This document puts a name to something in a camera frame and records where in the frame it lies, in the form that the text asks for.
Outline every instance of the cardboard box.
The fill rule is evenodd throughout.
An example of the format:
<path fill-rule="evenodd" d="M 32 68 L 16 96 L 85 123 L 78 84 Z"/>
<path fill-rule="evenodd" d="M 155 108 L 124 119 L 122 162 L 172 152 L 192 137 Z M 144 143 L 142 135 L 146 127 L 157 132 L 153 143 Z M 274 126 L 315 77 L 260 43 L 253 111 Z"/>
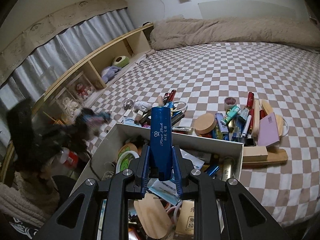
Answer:
<path fill-rule="evenodd" d="M 105 163 L 116 161 L 118 152 L 124 145 L 124 142 L 127 139 L 138 135 L 141 135 L 143 138 L 150 139 L 150 129 L 121 123 L 115 124 L 92 157 L 92 168 L 94 171 L 102 177 L 106 172 Z M 234 176 L 236 179 L 240 178 L 243 158 L 242 143 L 196 137 L 179 133 L 172 133 L 172 141 L 173 145 L 179 145 L 181 149 L 186 151 L 190 149 L 199 152 L 218 154 L 222 158 L 228 156 L 233 157 L 235 160 Z M 88 178 L 97 179 L 97 177 L 92 173 L 89 164 L 84 168 L 71 193 L 73 193 Z"/>

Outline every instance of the black fabric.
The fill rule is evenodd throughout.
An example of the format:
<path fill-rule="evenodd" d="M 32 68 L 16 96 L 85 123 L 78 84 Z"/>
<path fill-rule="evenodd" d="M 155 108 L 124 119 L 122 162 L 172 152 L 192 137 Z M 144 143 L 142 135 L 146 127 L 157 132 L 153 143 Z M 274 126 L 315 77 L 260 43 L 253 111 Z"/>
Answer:
<path fill-rule="evenodd" d="M 69 197 L 76 181 L 64 175 L 52 177 L 60 194 L 60 207 Z M 0 211 L 0 239 L 1 240 L 30 240 L 40 228 L 27 222 L 3 214 Z"/>
<path fill-rule="evenodd" d="M 13 218 L 0 211 L 0 230 L 3 240 L 30 240 L 39 228 L 19 219 Z"/>
<path fill-rule="evenodd" d="M 69 178 L 64 175 L 56 175 L 52 177 L 55 184 L 57 185 L 58 192 L 60 195 L 60 200 L 58 208 L 67 200 L 73 187 L 76 184 L 76 180 Z"/>

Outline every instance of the wooden paddle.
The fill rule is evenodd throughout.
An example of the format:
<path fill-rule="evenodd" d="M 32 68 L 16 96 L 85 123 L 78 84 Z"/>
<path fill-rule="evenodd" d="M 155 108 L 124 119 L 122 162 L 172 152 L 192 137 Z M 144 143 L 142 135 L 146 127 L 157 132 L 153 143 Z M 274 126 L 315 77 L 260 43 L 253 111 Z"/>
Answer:
<path fill-rule="evenodd" d="M 146 193 L 144 199 L 135 200 L 133 205 L 148 236 L 160 239 L 167 234 L 172 222 L 156 195 Z"/>

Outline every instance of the pink card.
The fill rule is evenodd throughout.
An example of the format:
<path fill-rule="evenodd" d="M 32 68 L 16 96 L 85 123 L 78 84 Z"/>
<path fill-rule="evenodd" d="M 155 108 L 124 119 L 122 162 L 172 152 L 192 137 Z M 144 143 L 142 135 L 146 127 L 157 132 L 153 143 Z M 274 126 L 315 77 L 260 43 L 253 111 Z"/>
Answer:
<path fill-rule="evenodd" d="M 258 146 L 268 147 L 279 140 L 276 115 L 271 113 L 260 120 Z"/>

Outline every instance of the gold can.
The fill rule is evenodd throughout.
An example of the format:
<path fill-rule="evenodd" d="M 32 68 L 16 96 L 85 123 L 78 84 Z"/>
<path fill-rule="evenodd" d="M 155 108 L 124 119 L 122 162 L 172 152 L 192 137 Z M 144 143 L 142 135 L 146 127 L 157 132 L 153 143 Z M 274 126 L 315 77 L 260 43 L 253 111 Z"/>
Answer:
<path fill-rule="evenodd" d="M 234 165 L 234 161 L 232 158 L 226 157 L 223 160 L 223 171 L 222 171 L 222 177 L 221 177 L 222 181 L 227 181 L 227 179 L 230 179 L 231 177 L 233 177 L 233 165 Z"/>

